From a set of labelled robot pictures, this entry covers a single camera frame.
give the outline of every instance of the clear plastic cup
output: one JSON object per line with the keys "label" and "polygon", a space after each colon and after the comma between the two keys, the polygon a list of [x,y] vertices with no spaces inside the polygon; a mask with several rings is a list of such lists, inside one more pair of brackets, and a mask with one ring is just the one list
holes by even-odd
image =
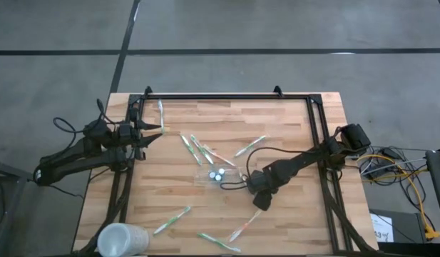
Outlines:
{"label": "clear plastic cup", "polygon": [[124,257],[143,253],[148,247],[148,233],[139,226],[112,223],[98,238],[98,250],[103,257]]}

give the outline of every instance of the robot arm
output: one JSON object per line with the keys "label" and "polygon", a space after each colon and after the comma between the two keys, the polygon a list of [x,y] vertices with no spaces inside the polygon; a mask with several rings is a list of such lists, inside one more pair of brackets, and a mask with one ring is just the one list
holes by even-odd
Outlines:
{"label": "robot arm", "polygon": [[134,149],[134,158],[144,160],[145,153],[141,149],[148,147],[162,134],[142,136],[141,129],[156,129],[159,126],[145,124],[139,118],[139,108],[142,106],[129,106],[127,121],[117,123],[114,131],[107,127],[104,120],[89,123],[83,130],[84,137],[75,145],[41,158],[33,180],[38,185],[48,186],[67,175],[101,166],[107,166],[114,172],[124,171],[131,166],[131,157],[126,157],[127,146]]}
{"label": "robot arm", "polygon": [[[342,141],[337,141],[335,138],[339,133],[342,133]],[[253,203],[266,211],[270,207],[272,194],[277,193],[278,188],[287,184],[302,168],[317,161],[326,161],[328,168],[337,170],[343,167],[346,156],[363,154],[369,146],[370,140],[359,124],[337,128],[335,134],[319,146],[294,158],[274,161],[262,171],[253,171],[246,181],[248,191],[255,194]]]}

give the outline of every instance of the black metal frame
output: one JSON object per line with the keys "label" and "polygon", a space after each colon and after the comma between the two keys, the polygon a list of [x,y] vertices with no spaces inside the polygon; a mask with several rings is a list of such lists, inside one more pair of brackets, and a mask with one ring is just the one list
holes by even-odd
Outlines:
{"label": "black metal frame", "polygon": [[[130,95],[130,98],[128,100],[128,103],[134,101],[135,95]],[[188,100],[188,99],[249,99],[249,100],[256,100],[256,99],[280,99],[282,101],[284,100],[302,100],[305,101],[307,105],[307,111],[309,116],[309,123],[310,123],[310,129],[312,133],[313,138],[313,144],[315,146],[319,145],[319,135],[317,132],[317,125],[316,120],[314,117],[314,106],[317,107],[319,112],[319,118],[321,121],[321,127],[322,127],[322,136],[323,138],[329,138],[329,131],[327,128],[327,120],[324,113],[324,107],[322,103],[322,96],[320,94],[283,94],[282,90],[279,86],[276,86],[274,89],[274,93],[269,94],[152,94],[151,89],[148,87],[147,90],[145,90],[145,94],[143,99],[147,100]],[[123,193],[126,193],[126,202],[123,205],[123,208],[121,209],[120,213],[120,222],[126,222],[126,209],[128,207],[128,199],[129,199],[129,193],[131,192],[131,181],[133,176],[133,168],[130,168],[129,171],[126,173],[126,181],[123,189]],[[319,179],[322,187],[322,194],[324,199],[324,207],[326,211],[326,217],[327,217],[327,226],[329,229],[329,236],[331,240],[332,245],[332,252],[333,253],[339,253],[339,241],[337,238],[337,232],[335,230],[335,222],[334,222],[334,216],[333,216],[333,210],[332,210],[332,202],[330,201],[332,195],[330,193],[329,187],[328,187],[328,180],[327,180],[327,167],[325,166],[324,162],[318,162],[318,171],[319,171]],[[115,173],[115,176],[113,178],[113,183],[111,186],[111,197],[108,205],[108,214],[107,217],[111,214],[111,210],[116,206],[116,199],[118,194],[118,185],[120,183],[120,173]],[[344,202],[342,198],[342,192],[340,190],[340,184],[339,179],[337,177],[337,173],[332,173],[332,183],[334,186],[334,197],[335,197],[335,203],[337,204],[340,210],[344,213]],[[346,227],[342,227],[342,233],[343,238],[345,242],[345,250],[346,251],[353,251],[352,248],[352,241],[350,238],[350,235],[347,231]]]}

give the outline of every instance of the wooden table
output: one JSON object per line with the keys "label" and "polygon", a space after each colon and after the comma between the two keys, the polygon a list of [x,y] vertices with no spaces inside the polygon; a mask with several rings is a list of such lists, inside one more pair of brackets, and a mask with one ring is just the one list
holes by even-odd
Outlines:
{"label": "wooden table", "polygon": [[[128,95],[111,95],[107,108],[111,119],[124,119]],[[339,93],[322,93],[322,98],[332,133],[336,127],[347,124],[342,101]],[[267,138],[260,146],[302,151],[313,146],[306,103],[299,100],[167,100],[163,105],[167,132],[146,149],[146,161],[136,162],[127,223],[142,226],[151,235],[169,218],[192,206],[191,211],[170,228],[150,236],[146,253],[232,253],[198,238],[196,233],[207,233],[226,242],[227,237],[256,212],[252,196],[245,189],[224,191],[218,185],[206,183],[203,176],[208,170],[207,161],[203,158],[205,165],[197,165],[179,134],[188,138],[194,134],[201,143],[243,168],[247,154],[239,158],[233,156],[262,135]],[[157,101],[147,101],[143,120],[159,124],[159,119]],[[318,134],[322,135],[317,122]],[[159,129],[144,134],[158,132]],[[294,154],[259,151],[251,158],[250,170],[291,156]],[[83,247],[103,222],[112,178],[113,174],[108,172],[89,184],[75,249]],[[346,168],[340,183],[349,220],[367,243],[378,249],[359,173]],[[342,241],[338,220],[336,227]],[[269,211],[262,212],[230,245],[240,248],[243,254],[331,253],[316,165],[302,169],[289,184],[280,188]]]}

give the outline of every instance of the concrete floor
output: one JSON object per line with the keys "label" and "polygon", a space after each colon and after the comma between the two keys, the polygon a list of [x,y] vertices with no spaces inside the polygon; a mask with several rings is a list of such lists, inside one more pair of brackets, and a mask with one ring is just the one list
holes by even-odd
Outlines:
{"label": "concrete floor", "polygon": [[[119,49],[133,1],[0,0],[0,50]],[[440,5],[420,0],[145,0],[130,49],[440,47]],[[117,56],[0,56],[0,161],[32,171],[106,102]],[[374,145],[440,148],[440,54],[129,56],[119,92],[340,91]],[[423,153],[409,153],[419,158]],[[84,193],[86,172],[57,183]],[[424,209],[440,230],[429,174]],[[415,212],[398,186],[364,185],[370,208]],[[68,253],[81,199],[29,184],[12,256]]]}

